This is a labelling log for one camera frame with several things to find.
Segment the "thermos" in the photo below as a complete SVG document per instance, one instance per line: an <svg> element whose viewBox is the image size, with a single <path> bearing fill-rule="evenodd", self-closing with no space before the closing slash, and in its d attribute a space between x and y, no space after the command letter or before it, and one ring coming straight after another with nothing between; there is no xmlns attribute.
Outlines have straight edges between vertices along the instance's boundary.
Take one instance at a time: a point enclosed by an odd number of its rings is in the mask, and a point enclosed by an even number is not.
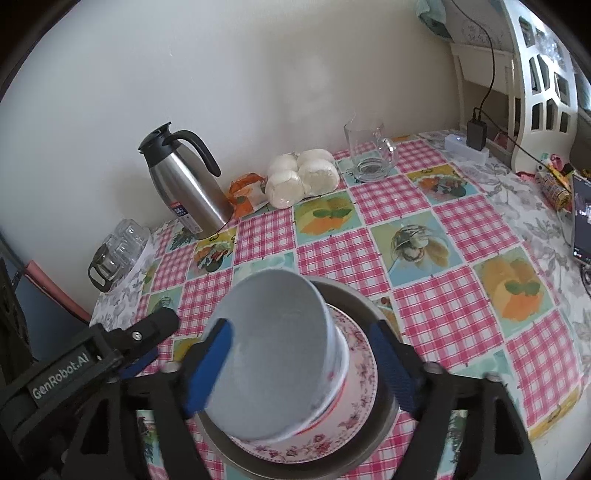
<svg viewBox="0 0 591 480"><path fill-rule="evenodd" d="M207 238L230 221L233 206L214 179L221 172L205 143L188 130L172 134L169 125L150 133L138 149L160 198L185 228L199 239ZM180 140L191 144L203 161Z"/></svg>

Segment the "white bowl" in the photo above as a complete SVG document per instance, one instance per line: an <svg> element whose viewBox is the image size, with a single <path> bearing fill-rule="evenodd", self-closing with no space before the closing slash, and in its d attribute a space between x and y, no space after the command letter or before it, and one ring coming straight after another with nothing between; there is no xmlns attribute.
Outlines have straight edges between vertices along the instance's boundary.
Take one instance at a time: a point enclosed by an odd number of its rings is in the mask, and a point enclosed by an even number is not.
<svg viewBox="0 0 591 480"><path fill-rule="evenodd" d="M232 287L210 320L217 318L234 328L206 409L218 428L241 440L276 442L327 408L348 357L343 364L338 330L311 282L289 270L257 272Z"/></svg>

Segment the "checkered tablecloth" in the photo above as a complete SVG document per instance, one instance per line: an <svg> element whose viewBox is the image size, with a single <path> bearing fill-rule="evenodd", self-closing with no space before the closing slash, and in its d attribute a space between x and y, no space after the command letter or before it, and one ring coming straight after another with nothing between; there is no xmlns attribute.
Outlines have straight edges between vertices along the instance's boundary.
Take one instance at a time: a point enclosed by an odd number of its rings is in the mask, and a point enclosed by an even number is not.
<svg viewBox="0 0 591 480"><path fill-rule="evenodd" d="M178 223L161 228L135 318L164 304L178 311L181 328L147 371L172 359L176 340L203 332L232 283L263 268L290 268L340 281L386 305L401 339L425 360L460 375L497 371L527 428L543 432L582 380L554 287L478 185L439 151L411 140L398 145L398 158L383 181L360 184L341 168L336 192L286 210L265 208L205 241L183 237ZM348 153L335 159L340 168ZM451 187L454 194L437 190L438 171L460 182ZM404 250L397 232L416 224L424 226L423 237ZM422 260L409 260L421 254ZM507 283L511 295L503 290ZM222 461L190 427L212 478L225 479ZM380 447L344 478L390 478L414 427L400 414ZM439 478L453 472L454 452L448 457ZM157 466L152 474L165 477Z"/></svg>

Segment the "white wall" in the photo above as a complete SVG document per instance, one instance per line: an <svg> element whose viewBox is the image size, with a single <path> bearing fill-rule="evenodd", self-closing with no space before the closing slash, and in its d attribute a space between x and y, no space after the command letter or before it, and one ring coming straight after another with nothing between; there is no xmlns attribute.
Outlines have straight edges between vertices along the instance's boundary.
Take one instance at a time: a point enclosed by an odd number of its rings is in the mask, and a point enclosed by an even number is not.
<svg viewBox="0 0 591 480"><path fill-rule="evenodd" d="M137 146L171 120L227 186L276 154L345 147L355 108L387 132L457 126L452 58L414 0L83 0L0 104L0 229L88 311L94 250L170 214Z"/></svg>

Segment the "power adapter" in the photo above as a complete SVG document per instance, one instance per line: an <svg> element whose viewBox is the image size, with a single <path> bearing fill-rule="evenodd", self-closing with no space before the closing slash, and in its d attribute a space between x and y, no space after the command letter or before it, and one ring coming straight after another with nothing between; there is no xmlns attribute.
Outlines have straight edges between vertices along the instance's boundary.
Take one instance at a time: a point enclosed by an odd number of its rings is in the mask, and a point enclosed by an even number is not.
<svg viewBox="0 0 591 480"><path fill-rule="evenodd" d="M486 128L485 122L472 118L466 128L466 145L481 151L486 145Z"/></svg>

